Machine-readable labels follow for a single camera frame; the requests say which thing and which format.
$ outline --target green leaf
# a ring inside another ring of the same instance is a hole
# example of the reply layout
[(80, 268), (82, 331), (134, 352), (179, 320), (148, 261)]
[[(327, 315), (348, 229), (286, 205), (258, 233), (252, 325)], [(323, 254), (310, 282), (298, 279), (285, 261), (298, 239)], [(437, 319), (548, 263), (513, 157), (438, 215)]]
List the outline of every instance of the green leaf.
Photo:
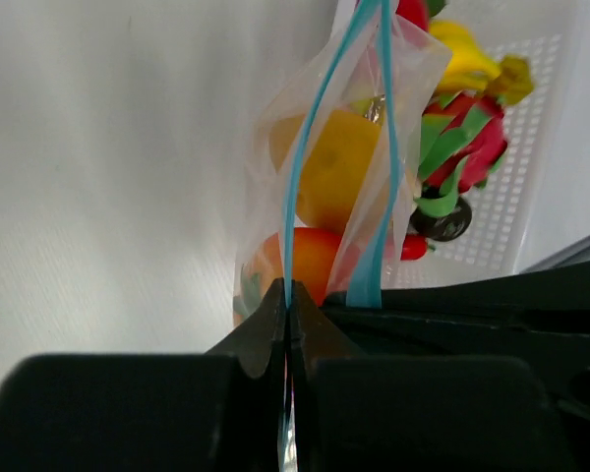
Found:
[(496, 96), (496, 103), (500, 106), (507, 106), (507, 97), (504, 93)]
[(483, 190), (488, 186), (488, 179), (484, 179), (481, 182), (477, 182), (476, 184), (474, 184), (474, 187), (476, 187), (479, 190)]
[(424, 181), (428, 179), (451, 156), (457, 154), (472, 143), (492, 118), (480, 106), (476, 104), (472, 105), (465, 115), (461, 126), (442, 133), (435, 139), (435, 143), (429, 148), (426, 157), (420, 156), (422, 158), (418, 169), (420, 180)]
[(492, 118), (493, 116), (488, 115), (480, 106), (475, 104), (468, 110), (468, 114), (463, 118), (463, 123), (459, 128), (465, 131), (468, 139), (471, 138), (470, 143), (472, 143), (479, 136), (479, 133), (483, 131), (483, 128), (492, 121)]
[(443, 130), (454, 117), (449, 115), (424, 115), (422, 117), (422, 137), (420, 139), (420, 163), (431, 151)]
[(438, 98), (438, 104), (442, 109), (445, 109), (454, 100), (462, 93), (462, 91), (458, 91), (457, 93), (442, 93)]
[(417, 173), (418, 178), (421, 181), (428, 179), (452, 155), (467, 145), (467, 137), (461, 128), (453, 128), (440, 135), (431, 147), (426, 158), (420, 164)]
[(492, 167), (490, 167), (489, 173), (490, 175), (495, 173), (496, 171), (498, 171), (501, 166), (502, 166), (502, 162), (504, 161), (504, 157), (506, 156), (507, 151), (503, 152), (498, 159), (496, 159), (496, 162), (494, 162), (494, 164), (492, 164)]
[(441, 197), (438, 199), (417, 199), (415, 201), (422, 213), (431, 218), (443, 218), (452, 213), (459, 200), (459, 181), (467, 160), (468, 157), (461, 159), (454, 172), (445, 179), (440, 188), (440, 192), (443, 193)]
[(429, 9), (429, 17), (432, 18), (443, 10), (443, 7), (445, 7), (445, 0), (426, 0), (426, 6)]

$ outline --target orange toy fruit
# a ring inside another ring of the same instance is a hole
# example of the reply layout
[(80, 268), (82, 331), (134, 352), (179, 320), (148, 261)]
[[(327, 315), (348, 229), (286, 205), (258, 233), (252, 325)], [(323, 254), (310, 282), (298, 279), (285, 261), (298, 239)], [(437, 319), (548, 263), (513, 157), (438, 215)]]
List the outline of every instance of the orange toy fruit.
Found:
[[(293, 238), (293, 279), (304, 283), (315, 303), (324, 302), (325, 290), (341, 244), (341, 237), (319, 228), (295, 228)], [(359, 252), (349, 249), (341, 271), (350, 273), (358, 262)], [(268, 288), (283, 277), (282, 258), (277, 234), (266, 239), (243, 266), (241, 294), (234, 297), (234, 323), (250, 316), (260, 305)]]
[[(276, 170), (304, 122), (295, 116), (276, 122), (268, 136)], [(350, 111), (333, 110), (304, 168), (297, 216), (308, 226), (343, 234), (378, 143), (381, 127)]]

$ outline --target toy fruit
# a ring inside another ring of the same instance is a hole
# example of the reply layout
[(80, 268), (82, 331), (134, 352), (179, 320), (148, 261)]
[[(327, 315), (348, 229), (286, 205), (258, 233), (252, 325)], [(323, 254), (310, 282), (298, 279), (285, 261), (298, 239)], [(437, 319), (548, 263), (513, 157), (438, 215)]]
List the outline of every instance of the toy fruit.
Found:
[(518, 104), (534, 89), (526, 59), (508, 54), (501, 61), (501, 74), (491, 81), (485, 94), (497, 97), (507, 106)]
[(407, 234), (402, 243), (401, 261), (417, 261), (422, 259), (429, 250), (426, 238), (420, 234)]
[[(304, 283), (318, 305), (324, 302), (330, 271), (341, 244), (341, 236), (319, 228), (295, 228), (293, 238), (293, 279)], [(359, 252), (348, 249), (348, 273), (358, 262)], [(234, 312), (247, 318), (260, 305), (271, 283), (284, 276), (279, 239), (273, 234), (266, 239), (252, 259), (241, 270), (241, 294), (234, 297)]]
[[(304, 116), (276, 122), (268, 136), (278, 170)], [(302, 169), (297, 216), (308, 226), (343, 234), (381, 133), (381, 127), (355, 113), (334, 110)]]
[(426, 0), (400, 0), (395, 14), (408, 20), (416, 27), (428, 31), (429, 5)]
[(502, 70), (476, 42), (472, 32), (456, 22), (432, 20), (429, 33), (452, 51), (437, 92), (483, 91)]
[(501, 163), (507, 148), (502, 107), (488, 96), (440, 96), (422, 117), (420, 181), (436, 198), (417, 200), (432, 218), (450, 214), (459, 194), (481, 185)]

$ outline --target dark wheel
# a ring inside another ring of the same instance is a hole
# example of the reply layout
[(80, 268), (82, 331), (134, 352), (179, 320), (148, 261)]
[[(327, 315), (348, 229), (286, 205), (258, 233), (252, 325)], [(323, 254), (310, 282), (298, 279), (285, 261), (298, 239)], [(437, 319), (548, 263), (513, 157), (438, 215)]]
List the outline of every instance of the dark wheel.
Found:
[(416, 209), (411, 215), (411, 224), (419, 234), (441, 243), (460, 237), (468, 229), (471, 222), (472, 208), (461, 197), (457, 200), (452, 213), (443, 218), (426, 216), (419, 209)]

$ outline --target blue plastic strip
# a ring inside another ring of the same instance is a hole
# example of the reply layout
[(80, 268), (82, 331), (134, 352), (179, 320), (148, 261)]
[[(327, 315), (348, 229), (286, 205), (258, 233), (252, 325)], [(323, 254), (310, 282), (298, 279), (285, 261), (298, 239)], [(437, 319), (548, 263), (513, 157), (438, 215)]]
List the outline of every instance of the blue plastic strip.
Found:
[(386, 233), (391, 221), (393, 204), (400, 185), (404, 168), (399, 159), (393, 103), (393, 75), (391, 72), (391, 10), (389, 2), (383, 1), (383, 17), (378, 41), (378, 54), (382, 58), (384, 99), (386, 101), (386, 123), (389, 133), (389, 197), (383, 220), (376, 237), (367, 245), (352, 274), (347, 290), (346, 303), (350, 307), (380, 308), (383, 304), (381, 273)]
[(290, 307), (291, 304), (291, 285), (293, 280), (293, 231), (295, 227), (295, 205), (297, 203), (297, 190), (299, 188), (299, 181), (302, 175), (304, 152), (306, 151), (306, 145), (308, 143), (308, 139), (310, 138), (311, 128), (336, 66), (343, 58), (345, 52), (349, 49), (354, 40), (361, 33), (370, 18), (374, 15), (377, 7), (381, 3), (388, 5), (387, 0), (363, 0), (359, 3), (356, 11), (354, 12), (354, 15), (352, 16), (352, 19), (350, 20), (349, 25), (347, 26), (345, 35), (341, 39), (341, 43), (334, 53), (334, 57), (330, 62), (330, 66), (325, 73), (324, 81), (322, 82), (322, 85), (315, 96), (313, 106), (308, 112), (306, 120), (304, 120), (304, 125), (302, 126), (302, 135), (299, 139), (299, 142), (297, 143), (295, 155), (293, 156), (290, 178), (286, 186), (286, 198), (284, 199), (284, 205), (282, 207), (282, 214), (284, 216), (284, 254), (282, 255), (282, 260), (284, 262), (284, 291), (286, 307)]

